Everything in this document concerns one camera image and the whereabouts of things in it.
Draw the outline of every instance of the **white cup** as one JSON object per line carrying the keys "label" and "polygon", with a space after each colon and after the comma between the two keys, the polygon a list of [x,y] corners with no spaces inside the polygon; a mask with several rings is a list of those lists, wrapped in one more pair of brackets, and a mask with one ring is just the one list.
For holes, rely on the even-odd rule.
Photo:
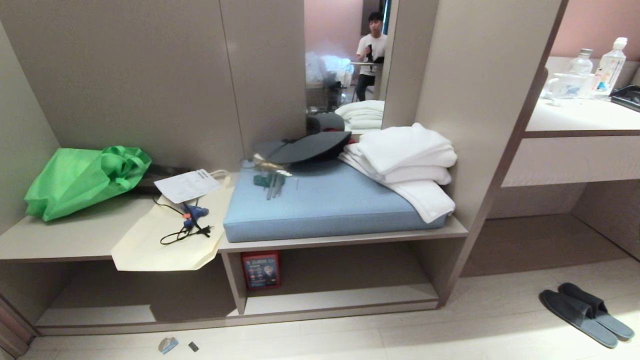
{"label": "white cup", "polygon": [[545,97],[558,99],[590,99],[594,74],[563,74],[555,73],[554,78],[547,81]]}

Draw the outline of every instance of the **black cable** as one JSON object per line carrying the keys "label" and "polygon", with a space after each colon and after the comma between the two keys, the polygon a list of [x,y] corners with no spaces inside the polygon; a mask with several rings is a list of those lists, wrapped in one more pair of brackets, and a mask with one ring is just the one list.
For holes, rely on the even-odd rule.
{"label": "black cable", "polygon": [[[165,205],[165,204],[160,204],[160,203],[158,203],[158,201],[156,201],[156,199],[155,199],[154,197],[152,197],[151,199],[153,199],[153,201],[154,201],[157,205],[160,205],[160,206],[166,206],[167,208],[170,208],[171,210],[174,210],[176,213],[180,214],[181,216],[183,215],[183,214],[182,214],[182,212],[178,211],[178,210],[177,210],[177,209],[175,209],[174,207],[169,206],[169,205]],[[200,198],[197,198],[197,199],[196,199],[196,206],[198,206],[198,201],[199,201],[199,200],[200,200]],[[173,243],[175,243],[175,242],[182,241],[182,240],[184,240],[184,239],[188,238],[189,236],[192,236],[192,235],[198,235],[198,234],[202,234],[202,235],[204,235],[204,236],[206,236],[206,237],[208,237],[208,238],[210,238],[210,237],[211,237],[211,236],[209,235],[209,234],[211,233],[211,226],[206,226],[206,227],[204,227],[204,228],[200,227],[200,225],[198,225],[198,222],[197,222],[197,221],[195,220],[195,218],[193,217],[193,214],[192,214],[192,212],[191,212],[191,209],[189,208],[189,206],[187,205],[187,203],[186,203],[186,202],[184,203],[184,208],[186,209],[187,213],[188,213],[188,214],[189,214],[189,216],[190,216],[192,226],[191,226],[191,227],[189,227],[189,228],[187,228],[187,227],[184,227],[184,226],[183,226],[183,227],[182,227],[182,229],[180,229],[180,231],[178,231],[178,232],[176,232],[176,233],[171,233],[171,234],[166,235],[166,236],[163,236],[163,237],[160,239],[160,244],[162,244],[162,245],[170,245],[170,244],[173,244]],[[198,231],[196,231],[195,233],[192,233],[192,230],[193,230],[193,227],[194,227],[194,226],[198,228]],[[168,238],[169,236],[173,236],[173,235],[175,235],[175,240],[170,241],[170,242],[168,242],[168,243],[163,242],[163,240],[164,240],[164,239]]]}
{"label": "black cable", "polygon": [[166,205],[166,204],[160,204],[160,203],[156,200],[156,198],[155,198],[155,197],[153,197],[153,196],[151,196],[151,199],[152,199],[152,200],[153,200],[157,205],[164,206],[164,207],[166,207],[166,208],[170,208],[171,210],[174,210],[176,213],[180,214],[180,216],[182,216],[182,215],[183,215],[183,213],[182,213],[180,210],[178,210],[178,209],[174,208],[173,206],[169,206],[169,205]]}

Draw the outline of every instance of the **blue cushion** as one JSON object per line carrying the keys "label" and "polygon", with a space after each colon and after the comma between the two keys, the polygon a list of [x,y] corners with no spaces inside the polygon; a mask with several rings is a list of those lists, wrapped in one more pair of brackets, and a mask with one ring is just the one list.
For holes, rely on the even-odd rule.
{"label": "blue cushion", "polygon": [[253,184],[254,169],[242,169],[224,226],[230,242],[385,233],[444,226],[444,215],[427,224],[403,197],[331,160],[299,164],[279,197]]}

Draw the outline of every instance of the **slipper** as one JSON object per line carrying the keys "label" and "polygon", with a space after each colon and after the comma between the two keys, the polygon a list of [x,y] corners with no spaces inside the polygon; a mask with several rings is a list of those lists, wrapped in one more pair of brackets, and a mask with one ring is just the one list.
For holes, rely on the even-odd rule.
{"label": "slipper", "polygon": [[540,301],[557,317],[591,336],[600,344],[608,348],[614,348],[618,344],[618,339],[611,331],[591,318],[593,316],[591,306],[582,301],[551,290],[541,292]]}
{"label": "slipper", "polygon": [[630,327],[626,326],[624,323],[609,314],[602,299],[583,291],[570,282],[560,285],[558,291],[591,306],[593,319],[600,325],[606,327],[609,331],[613,332],[620,340],[627,341],[634,337],[635,333]]}

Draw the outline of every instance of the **green bag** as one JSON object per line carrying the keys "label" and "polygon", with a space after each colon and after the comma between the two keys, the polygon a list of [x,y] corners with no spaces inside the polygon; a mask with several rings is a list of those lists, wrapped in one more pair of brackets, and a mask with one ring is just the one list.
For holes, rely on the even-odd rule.
{"label": "green bag", "polygon": [[49,221],[128,192],[150,164],[137,147],[58,149],[24,198],[27,215]]}

